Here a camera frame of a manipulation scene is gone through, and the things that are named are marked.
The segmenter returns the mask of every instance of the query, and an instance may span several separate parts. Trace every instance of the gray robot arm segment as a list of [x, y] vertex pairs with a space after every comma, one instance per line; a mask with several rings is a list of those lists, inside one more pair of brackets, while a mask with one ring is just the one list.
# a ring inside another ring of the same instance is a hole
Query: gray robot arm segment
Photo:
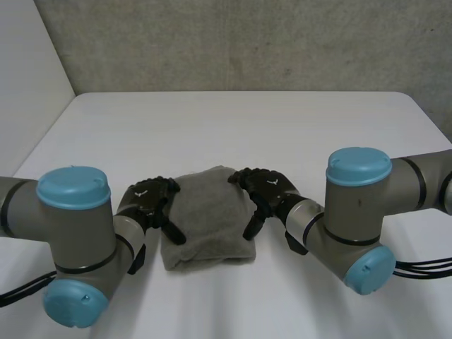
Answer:
[[349, 148], [333, 153], [325, 209], [304, 199], [281, 218], [287, 232], [360, 294], [380, 288], [396, 260], [379, 238], [385, 215], [426, 208], [452, 212], [452, 150], [389, 160]]
[[0, 177], [0, 216], [0, 236], [49, 243], [57, 277], [44, 308], [68, 327], [91, 326], [144, 255], [143, 221], [113, 216], [106, 176], [91, 167], [58, 169], [39, 181]]

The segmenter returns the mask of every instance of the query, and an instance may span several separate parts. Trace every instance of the black band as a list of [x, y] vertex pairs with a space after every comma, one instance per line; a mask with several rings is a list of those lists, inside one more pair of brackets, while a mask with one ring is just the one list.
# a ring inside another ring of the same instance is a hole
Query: black band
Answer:
[[407, 157], [401, 157], [401, 160], [405, 161], [413, 171], [415, 171], [417, 175], [417, 180], [419, 180], [419, 201], [417, 202], [417, 205], [414, 210], [419, 210], [425, 203], [425, 198], [427, 197], [427, 185], [425, 184], [424, 176], [422, 175], [421, 170], [416, 165], [414, 161], [411, 159], [408, 159]]
[[89, 266], [79, 267], [79, 268], [65, 268], [65, 267], [61, 267], [61, 266], [58, 266], [57, 264], [55, 264], [55, 267], [57, 270], [59, 270], [60, 272], [63, 272], [63, 273], [82, 274], [82, 273], [92, 272], [94, 270], [97, 270], [98, 268], [101, 268], [101, 267], [107, 265], [111, 260], [113, 260], [115, 255], [116, 255], [116, 247], [114, 248], [114, 251], [112, 254], [110, 254], [107, 258], [105, 258], [101, 262], [95, 263], [94, 265], [89, 265]]
[[6, 233], [8, 237], [15, 238], [14, 234], [12, 233], [11, 229], [9, 228], [8, 224], [8, 207], [11, 200], [13, 200], [14, 194], [19, 190], [22, 185], [26, 184], [30, 180], [23, 180], [21, 182], [18, 182], [16, 185], [11, 187], [9, 192], [5, 196], [5, 200], [3, 202], [3, 205], [1, 207], [0, 211], [0, 227], [3, 228], [3, 231]]
[[349, 240], [349, 239], [344, 239], [341, 237], [338, 237], [337, 235], [331, 233], [328, 228], [324, 228], [326, 235], [328, 235], [331, 239], [334, 239], [337, 242], [340, 242], [341, 244], [344, 245], [350, 245], [350, 246], [369, 246], [372, 244], [375, 244], [377, 241], [380, 240], [380, 236], [375, 237], [373, 239], [369, 239], [369, 240]]
[[323, 218], [324, 215], [325, 215], [324, 212], [319, 213], [318, 215], [316, 215], [315, 217], [313, 217], [313, 218], [311, 219], [311, 221], [309, 222], [309, 224], [306, 226], [306, 228], [304, 229], [304, 232], [303, 232], [303, 245], [306, 246], [306, 240], [308, 239], [308, 234], [309, 234], [309, 231], [311, 230], [311, 227], [314, 226], [314, 224], [315, 224], [316, 222], [318, 222], [319, 219]]
[[439, 209], [445, 213], [448, 213], [448, 211], [446, 210], [446, 189], [451, 180], [452, 180], [452, 172], [447, 174], [447, 177], [444, 178], [444, 181], [441, 184], [441, 188], [439, 189], [439, 195], [438, 195]]
[[116, 239], [118, 239], [120, 242], [123, 242], [124, 245], [126, 245], [127, 248], [129, 248], [130, 252], [132, 253], [132, 258], [135, 258], [135, 251], [133, 250], [132, 245], [130, 245], [130, 242], [128, 242], [126, 240], [126, 238], [124, 238], [122, 235], [117, 234], [117, 233], [116, 233]]

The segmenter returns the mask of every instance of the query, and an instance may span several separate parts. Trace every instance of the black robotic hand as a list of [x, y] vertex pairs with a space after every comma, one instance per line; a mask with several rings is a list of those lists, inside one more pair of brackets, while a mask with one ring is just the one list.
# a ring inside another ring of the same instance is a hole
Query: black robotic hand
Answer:
[[257, 205], [243, 233], [246, 240], [253, 239], [259, 233], [266, 218], [274, 216], [281, 218], [280, 211], [287, 200], [302, 199], [295, 186], [284, 174], [268, 169], [245, 168], [235, 172], [229, 177], [228, 182], [240, 185]]
[[184, 233], [168, 219], [169, 203], [181, 189], [173, 179], [157, 177], [130, 186], [119, 203], [118, 214], [134, 213], [145, 228], [160, 228], [176, 245], [185, 244]]

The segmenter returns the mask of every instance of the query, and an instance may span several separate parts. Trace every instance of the black cable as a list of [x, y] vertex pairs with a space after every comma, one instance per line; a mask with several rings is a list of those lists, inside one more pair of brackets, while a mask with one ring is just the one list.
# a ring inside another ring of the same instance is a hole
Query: black cable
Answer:
[[22, 292], [17, 293], [16, 295], [12, 295], [10, 297], [0, 300], [0, 308], [11, 305], [15, 302], [18, 302], [19, 300], [22, 300], [25, 297], [35, 294], [37, 291], [41, 290], [43, 287], [46, 287], [48, 284], [50, 284], [53, 281], [53, 279], [55, 279], [55, 277], [47, 278], [47, 279], [37, 283], [36, 285], [33, 285], [32, 287], [30, 287], [26, 290], [23, 290]]
[[44, 275], [41, 275], [40, 277], [38, 277], [38, 278], [36, 278], [34, 280], [31, 280], [30, 282], [27, 282], [26, 284], [24, 284], [24, 285], [22, 285], [20, 287], [17, 287], [14, 290], [11, 290], [11, 291], [9, 291], [7, 293], [4, 293], [4, 294], [0, 295], [0, 299], [9, 297], [10, 295], [14, 295], [17, 292], [20, 292], [21, 290], [24, 290], [25, 288], [27, 288], [27, 287], [29, 287], [31, 285], [34, 285], [35, 283], [38, 283], [41, 280], [44, 280], [46, 278], [50, 278], [50, 277], [52, 277], [53, 275], [56, 275], [56, 274], [57, 274], [57, 272], [54, 270], [52, 272], [48, 272], [48, 273], [46, 273]]
[[432, 280], [432, 279], [441, 279], [445, 277], [450, 277], [451, 274], [448, 275], [418, 275], [418, 274], [408, 274], [403, 272], [394, 271], [394, 275], [397, 275], [398, 277], [402, 278], [408, 278], [408, 279], [419, 279], [419, 280]]
[[429, 260], [429, 261], [418, 261], [415, 263], [408, 263], [406, 261], [398, 261], [397, 263], [401, 263], [403, 265], [431, 265], [433, 263], [447, 263], [449, 261], [452, 261], [452, 258], [444, 258], [444, 259], [437, 259], [437, 260]]
[[452, 258], [418, 261], [412, 263], [406, 261], [397, 261], [397, 263], [395, 264], [396, 270], [394, 270], [393, 274], [402, 278], [419, 280], [446, 278], [452, 276], [452, 269], [441, 269], [452, 267], [451, 261]]
[[56, 271], [46, 273], [20, 287], [15, 288], [14, 290], [0, 295], [0, 308], [11, 305], [25, 297], [35, 294], [43, 287], [48, 286], [48, 284], [55, 279], [56, 274]]
[[396, 268], [416, 268], [417, 270], [438, 270], [440, 268], [447, 268], [447, 267], [452, 267], [452, 263], [445, 263], [443, 265], [437, 265], [437, 266], [421, 266], [421, 265], [397, 265]]

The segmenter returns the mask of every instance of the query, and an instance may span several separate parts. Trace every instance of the gray towel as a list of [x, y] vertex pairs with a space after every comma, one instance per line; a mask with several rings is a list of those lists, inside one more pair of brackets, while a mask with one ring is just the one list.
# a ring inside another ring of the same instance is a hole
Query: gray towel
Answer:
[[232, 168], [214, 167], [179, 177], [181, 191], [174, 197], [169, 219], [185, 234], [175, 245], [162, 236], [162, 258], [167, 270], [198, 270], [225, 259], [256, 258], [254, 240], [242, 236], [256, 206], [248, 194], [227, 182]]

